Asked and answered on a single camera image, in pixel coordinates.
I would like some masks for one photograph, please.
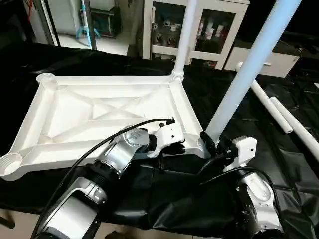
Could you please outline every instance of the white plastic tray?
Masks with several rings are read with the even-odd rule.
[[[202,128],[181,82],[170,76],[54,76],[37,78],[39,88],[8,154],[0,177],[12,181],[30,171],[70,167],[103,139],[155,118],[182,125],[186,153],[197,147]],[[149,132],[160,122],[143,126]],[[92,153],[92,162],[104,149]]]

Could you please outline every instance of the table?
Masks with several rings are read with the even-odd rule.
[[[35,77],[55,75],[168,75],[171,62],[148,61],[84,49],[41,44],[14,45],[1,52],[0,153],[10,149],[37,90]],[[183,85],[199,122],[206,128],[234,73],[186,66]],[[276,96],[319,139],[319,90],[310,82],[258,77],[269,96]],[[252,92],[248,92],[225,130],[230,139],[257,139],[257,155],[249,166],[264,170],[276,185],[285,232],[291,239],[319,236],[319,167],[295,134],[284,135]],[[204,187],[195,173],[203,160],[195,156],[139,161],[120,184],[120,194],[105,211],[104,221],[142,229],[159,229],[202,237],[240,238],[241,206],[232,177]],[[83,168],[78,168],[79,175]],[[28,173],[0,179],[0,207],[40,213],[66,170]]]

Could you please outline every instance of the bottle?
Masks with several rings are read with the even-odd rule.
[[[216,30],[216,37],[219,38],[219,37],[221,36],[221,33],[222,33],[224,27],[225,27],[225,24],[224,24],[224,23],[218,26],[218,28],[217,28],[217,30]]]
[[[203,32],[204,23],[205,23],[205,19],[202,17],[198,27],[197,38],[199,38],[201,36],[201,33]]]
[[[205,32],[206,40],[211,40],[213,33],[214,33],[213,26],[214,26],[214,21],[213,21],[213,18],[210,17],[208,19],[208,24],[207,24],[207,28],[206,28],[206,32]]]

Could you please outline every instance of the cabinet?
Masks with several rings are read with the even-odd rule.
[[[176,56],[188,0],[145,0],[143,58]],[[210,61],[222,69],[249,5],[248,0],[198,0],[186,64]]]
[[[235,71],[239,62],[244,62],[253,43],[235,40],[234,47],[225,64],[225,70]],[[273,52],[269,55],[261,75],[286,77],[300,57],[300,51],[286,43],[279,41]]]

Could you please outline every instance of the floor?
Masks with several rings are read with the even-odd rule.
[[[61,46],[70,48],[90,49],[86,35],[81,35],[75,39],[72,35],[58,34]],[[130,43],[130,32],[123,31],[116,38],[101,37],[95,38],[97,50],[126,56]]]
[[[6,218],[8,211],[0,209],[0,216]],[[32,230],[38,219],[38,215],[9,211],[15,221],[15,228],[10,230],[0,225],[0,237],[2,239],[30,239]],[[133,227],[127,227],[116,224],[102,223],[94,239],[104,239],[104,237],[113,232],[122,232],[130,239],[202,239],[190,235],[162,232],[158,230],[141,230]]]

